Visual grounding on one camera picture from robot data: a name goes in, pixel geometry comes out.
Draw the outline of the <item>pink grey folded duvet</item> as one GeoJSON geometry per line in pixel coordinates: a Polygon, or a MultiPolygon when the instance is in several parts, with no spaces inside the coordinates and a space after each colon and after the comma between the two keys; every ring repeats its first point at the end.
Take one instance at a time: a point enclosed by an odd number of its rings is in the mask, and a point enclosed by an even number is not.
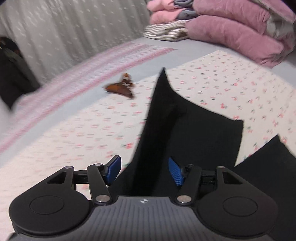
{"type": "Polygon", "coordinates": [[[191,40],[224,45],[270,68],[295,49],[295,13],[284,1],[194,1],[191,40]]]}

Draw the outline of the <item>pink striped blanket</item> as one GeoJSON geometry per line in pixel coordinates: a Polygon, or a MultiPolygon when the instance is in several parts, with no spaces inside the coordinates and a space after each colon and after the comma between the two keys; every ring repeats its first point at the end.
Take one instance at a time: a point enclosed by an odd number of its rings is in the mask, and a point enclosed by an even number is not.
{"type": "Polygon", "coordinates": [[[1,135],[1,153],[38,122],[71,99],[129,68],[172,52],[172,48],[128,42],[104,51],[56,76],[14,104],[11,124],[1,135]]]}

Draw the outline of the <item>striped folded cloth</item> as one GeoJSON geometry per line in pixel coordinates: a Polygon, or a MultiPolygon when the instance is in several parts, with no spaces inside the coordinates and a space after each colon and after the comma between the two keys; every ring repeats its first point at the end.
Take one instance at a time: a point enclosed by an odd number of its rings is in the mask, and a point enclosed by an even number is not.
{"type": "Polygon", "coordinates": [[[148,25],[144,29],[143,37],[169,42],[188,39],[186,20],[177,20],[166,24],[148,25]]]}

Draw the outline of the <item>black pants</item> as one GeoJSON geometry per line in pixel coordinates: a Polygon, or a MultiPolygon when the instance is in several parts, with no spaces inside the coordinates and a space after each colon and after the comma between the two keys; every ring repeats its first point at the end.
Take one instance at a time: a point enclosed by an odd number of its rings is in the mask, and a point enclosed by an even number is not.
{"type": "Polygon", "coordinates": [[[169,172],[169,157],[181,166],[193,164],[204,170],[233,168],[242,132],[243,121],[213,113],[177,94],[162,70],[133,159],[109,187],[111,197],[174,198],[178,187],[169,172]]]}

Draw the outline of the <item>grey star curtain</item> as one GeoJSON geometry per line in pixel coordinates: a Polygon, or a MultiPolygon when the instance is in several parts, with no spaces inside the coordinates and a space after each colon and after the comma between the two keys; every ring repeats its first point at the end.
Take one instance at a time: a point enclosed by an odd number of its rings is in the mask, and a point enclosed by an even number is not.
{"type": "Polygon", "coordinates": [[[142,36],[146,1],[4,1],[1,35],[45,84],[84,60],[142,36]]]}

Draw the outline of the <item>hanging dark clothes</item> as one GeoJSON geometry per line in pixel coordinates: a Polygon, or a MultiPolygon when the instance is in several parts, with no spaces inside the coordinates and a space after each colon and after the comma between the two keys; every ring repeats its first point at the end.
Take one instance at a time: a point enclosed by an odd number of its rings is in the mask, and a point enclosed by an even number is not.
{"type": "Polygon", "coordinates": [[[1,99],[9,109],[27,93],[41,87],[17,44],[1,36],[1,99]]]}

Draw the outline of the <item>brown hair claw clip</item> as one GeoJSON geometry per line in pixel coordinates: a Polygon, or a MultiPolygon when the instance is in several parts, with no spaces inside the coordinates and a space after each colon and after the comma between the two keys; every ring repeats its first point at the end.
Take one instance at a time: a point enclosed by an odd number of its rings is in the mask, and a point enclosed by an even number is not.
{"type": "Polygon", "coordinates": [[[108,93],[119,94],[129,99],[133,99],[133,88],[134,83],[132,82],[131,76],[128,73],[124,73],[119,82],[106,85],[104,90],[108,93]]]}

